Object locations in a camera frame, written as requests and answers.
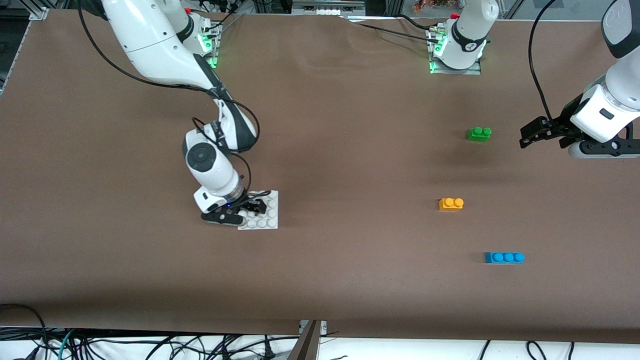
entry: lego brick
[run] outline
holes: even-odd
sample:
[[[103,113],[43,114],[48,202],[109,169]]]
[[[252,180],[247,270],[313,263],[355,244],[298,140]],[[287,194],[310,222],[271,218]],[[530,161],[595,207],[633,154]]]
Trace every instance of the lego brick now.
[[[485,252],[484,262],[487,264],[522,264],[524,254],[521,252]]]
[[[264,214],[256,214],[252,211],[240,210],[238,215],[246,218],[246,224],[238,227],[239,230],[278,229],[278,192],[272,190],[269,195],[261,199],[267,204],[267,211]]]
[[[474,127],[467,133],[467,140],[473,142],[486,142],[491,138],[491,129],[489,127],[481,128],[479,126]]]
[[[440,210],[456,211],[461,210],[465,202],[461,198],[453,199],[452,197],[446,197],[438,201],[438,207]]]

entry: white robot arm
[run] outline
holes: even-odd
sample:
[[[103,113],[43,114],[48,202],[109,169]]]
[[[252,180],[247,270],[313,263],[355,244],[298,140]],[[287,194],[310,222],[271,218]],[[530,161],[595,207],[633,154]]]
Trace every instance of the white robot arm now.
[[[98,15],[104,10],[122,49],[141,75],[160,84],[201,88],[218,105],[218,118],[188,132],[182,143],[187,167],[202,185],[194,193],[202,218],[240,226],[246,222],[237,214],[240,209],[264,213],[266,205],[247,195],[227,158],[230,152],[250,149],[258,134],[203,57],[212,51],[206,40],[217,25],[185,11],[179,0],[100,1],[102,9],[100,3],[92,3],[90,10]]]
[[[602,18],[602,34],[618,61],[560,116],[538,117],[521,128],[521,148],[562,137],[560,146],[574,158],[640,156],[632,125],[640,117],[640,0],[615,0]]]
[[[486,36],[499,12],[495,0],[468,0],[458,19],[444,23],[446,38],[433,55],[452,69],[468,69],[482,56]]]

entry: white floor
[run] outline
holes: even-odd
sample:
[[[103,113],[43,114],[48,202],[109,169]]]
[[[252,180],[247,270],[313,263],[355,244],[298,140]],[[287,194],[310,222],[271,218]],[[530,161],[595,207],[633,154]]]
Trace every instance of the white floor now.
[[[162,338],[117,338],[114,340],[161,340]],[[192,337],[176,338],[189,341]],[[243,336],[231,348],[263,340],[262,335]],[[203,338],[205,348],[212,349],[221,336]],[[271,348],[275,354],[292,349],[295,340],[272,341]],[[569,343],[539,342],[547,360],[564,360],[567,358]],[[482,340],[395,340],[395,339],[362,339],[362,338],[323,338],[319,347],[318,360],[333,360],[347,356],[344,360],[478,360],[484,345]],[[0,341],[0,360],[24,359],[35,345],[31,341]],[[92,346],[106,360],[143,360],[154,345],[119,345],[97,343]],[[262,354],[264,346],[254,348]],[[169,358],[171,347],[161,347],[150,360],[166,360]],[[537,359],[542,357],[534,350]],[[257,356],[249,352],[238,354],[234,359],[253,360]],[[42,360],[39,354],[36,360]],[[52,354],[49,359],[55,360]],[[176,360],[197,360],[198,354],[185,351]],[[492,341],[486,351],[484,360],[514,360],[530,359],[525,349],[524,341]],[[577,343],[573,352],[573,360],[587,359],[640,359],[640,345]]]

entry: table surface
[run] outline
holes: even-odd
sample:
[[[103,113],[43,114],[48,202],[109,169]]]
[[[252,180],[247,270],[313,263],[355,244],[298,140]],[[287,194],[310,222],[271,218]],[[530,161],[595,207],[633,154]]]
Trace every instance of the table surface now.
[[[321,318],[342,336],[640,340],[640,167],[519,148],[543,113],[530,28],[496,23],[483,74],[450,76],[419,40],[338,17],[237,21],[218,73],[260,119],[253,188],[280,192],[279,229],[238,231],[200,220],[180,152],[215,105],[125,78],[77,13],[52,10],[0,98],[0,300],[65,327],[295,333]],[[535,42],[554,113],[614,62],[597,22],[543,23]],[[491,140],[466,141],[474,126]],[[465,207],[439,212],[442,197]],[[527,259],[486,265],[488,251]]]

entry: blue lego brick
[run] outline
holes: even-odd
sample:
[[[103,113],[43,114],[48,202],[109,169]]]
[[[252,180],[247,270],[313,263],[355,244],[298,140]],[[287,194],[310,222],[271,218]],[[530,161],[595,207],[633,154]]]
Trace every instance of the blue lego brick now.
[[[524,254],[521,252],[485,252],[484,261],[487,264],[522,264]]]

